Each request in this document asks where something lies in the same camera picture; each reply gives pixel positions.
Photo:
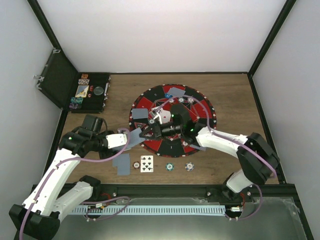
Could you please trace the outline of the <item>triangular all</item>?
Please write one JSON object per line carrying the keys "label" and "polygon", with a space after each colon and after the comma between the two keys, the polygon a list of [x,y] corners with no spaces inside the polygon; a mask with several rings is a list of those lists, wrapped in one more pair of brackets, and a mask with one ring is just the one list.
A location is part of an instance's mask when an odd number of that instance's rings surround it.
{"label": "triangular all", "polygon": [[141,123],[141,122],[135,122],[134,123],[134,126],[136,128],[140,128],[140,129],[143,129],[147,124],[146,123]]}

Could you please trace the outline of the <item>seven of clubs card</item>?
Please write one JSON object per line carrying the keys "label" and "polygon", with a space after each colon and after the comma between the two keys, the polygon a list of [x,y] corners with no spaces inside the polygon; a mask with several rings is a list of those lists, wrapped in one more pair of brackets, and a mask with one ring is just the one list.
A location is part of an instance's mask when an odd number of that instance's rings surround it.
{"label": "seven of clubs card", "polygon": [[154,172],[154,157],[152,155],[142,155],[140,157],[140,172],[141,173]]}

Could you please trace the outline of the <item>blue small blind button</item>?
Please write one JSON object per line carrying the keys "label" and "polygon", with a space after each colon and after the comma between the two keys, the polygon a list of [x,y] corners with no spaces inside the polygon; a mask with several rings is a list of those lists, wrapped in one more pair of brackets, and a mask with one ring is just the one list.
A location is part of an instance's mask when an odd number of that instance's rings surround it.
{"label": "blue small blind button", "polygon": [[170,99],[172,96],[170,95],[170,94],[168,94],[168,93],[166,93],[165,95],[164,95],[167,99]]}

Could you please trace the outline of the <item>brown 100 chip stack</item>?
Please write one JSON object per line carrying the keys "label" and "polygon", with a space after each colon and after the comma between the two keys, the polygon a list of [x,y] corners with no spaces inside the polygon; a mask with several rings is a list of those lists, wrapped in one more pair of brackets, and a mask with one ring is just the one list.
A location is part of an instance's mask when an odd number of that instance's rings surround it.
{"label": "brown 100 chip stack", "polygon": [[134,169],[139,169],[140,166],[141,166],[141,164],[140,164],[138,161],[136,161],[136,162],[133,163],[133,168],[134,168]]}

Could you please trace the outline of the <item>teal chip stack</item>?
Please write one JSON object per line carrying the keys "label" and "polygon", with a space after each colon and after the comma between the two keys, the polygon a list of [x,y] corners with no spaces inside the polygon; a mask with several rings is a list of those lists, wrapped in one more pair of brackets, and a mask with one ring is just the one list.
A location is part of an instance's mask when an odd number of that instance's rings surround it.
{"label": "teal chip stack", "polygon": [[166,169],[167,171],[172,171],[172,170],[174,169],[174,165],[169,162],[169,163],[167,163],[167,164],[165,165],[165,169]]}

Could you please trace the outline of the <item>purple chip stack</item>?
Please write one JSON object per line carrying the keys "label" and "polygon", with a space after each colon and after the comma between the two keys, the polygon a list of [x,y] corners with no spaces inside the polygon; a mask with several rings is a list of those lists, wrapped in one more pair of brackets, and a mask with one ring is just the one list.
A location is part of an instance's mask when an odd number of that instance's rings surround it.
{"label": "purple chip stack", "polygon": [[195,168],[195,165],[192,163],[192,162],[188,162],[185,164],[185,169],[190,172],[190,171],[193,171]]}

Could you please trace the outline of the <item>blue cards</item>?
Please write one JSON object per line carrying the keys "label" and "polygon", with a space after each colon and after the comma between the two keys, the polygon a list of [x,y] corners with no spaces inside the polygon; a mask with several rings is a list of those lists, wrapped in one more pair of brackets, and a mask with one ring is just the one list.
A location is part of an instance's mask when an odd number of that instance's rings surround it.
{"label": "blue cards", "polygon": [[197,146],[197,145],[194,145],[194,144],[190,144],[189,145],[191,148],[194,148],[194,149],[197,149],[199,151],[206,151],[206,148],[205,147],[202,147],[202,146]]}

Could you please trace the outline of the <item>dealt blue backed card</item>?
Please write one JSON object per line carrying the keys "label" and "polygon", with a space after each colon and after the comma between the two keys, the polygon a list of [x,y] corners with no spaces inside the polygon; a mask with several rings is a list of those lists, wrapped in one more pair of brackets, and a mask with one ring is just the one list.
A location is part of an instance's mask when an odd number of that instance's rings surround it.
{"label": "dealt blue backed card", "polygon": [[112,160],[112,166],[116,167],[116,168],[121,167],[122,166],[122,160],[118,159],[118,158],[114,158]]}

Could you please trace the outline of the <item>nine of clubs card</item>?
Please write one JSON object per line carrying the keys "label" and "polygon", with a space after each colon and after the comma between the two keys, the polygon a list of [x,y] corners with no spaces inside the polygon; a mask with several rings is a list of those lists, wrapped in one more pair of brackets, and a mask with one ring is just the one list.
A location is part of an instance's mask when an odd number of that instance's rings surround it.
{"label": "nine of clubs card", "polygon": [[153,115],[161,115],[161,114],[163,113],[163,108],[160,107],[160,106],[153,107],[153,108],[151,109],[151,113],[152,113]]}

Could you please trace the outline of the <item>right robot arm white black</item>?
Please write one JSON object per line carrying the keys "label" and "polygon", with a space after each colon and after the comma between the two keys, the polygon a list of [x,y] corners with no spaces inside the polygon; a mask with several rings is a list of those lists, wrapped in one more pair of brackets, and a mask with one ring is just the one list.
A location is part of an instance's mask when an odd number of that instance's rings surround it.
{"label": "right robot arm white black", "polygon": [[158,110],[151,111],[152,119],[140,137],[160,140],[180,135],[190,145],[215,149],[238,159],[241,169],[232,173],[221,188],[221,195],[229,202],[236,200],[240,192],[253,185],[263,185],[276,177],[279,158],[258,133],[234,135],[211,128],[210,124],[193,122],[189,111],[181,104],[170,109],[170,121],[164,123]]}

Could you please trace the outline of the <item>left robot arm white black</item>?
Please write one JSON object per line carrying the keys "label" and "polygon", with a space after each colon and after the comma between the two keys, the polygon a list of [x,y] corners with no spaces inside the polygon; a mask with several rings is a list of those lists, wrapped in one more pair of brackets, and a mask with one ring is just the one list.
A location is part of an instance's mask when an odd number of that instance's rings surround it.
{"label": "left robot arm white black", "polygon": [[62,196],[67,179],[80,162],[104,163],[120,156],[128,147],[131,132],[127,128],[102,131],[105,119],[86,115],[82,125],[67,132],[61,139],[54,159],[39,184],[20,205],[14,204],[9,216],[17,232],[15,239],[28,235],[36,240],[51,240],[61,222],[80,204],[97,205],[101,201],[101,181],[85,175]]}

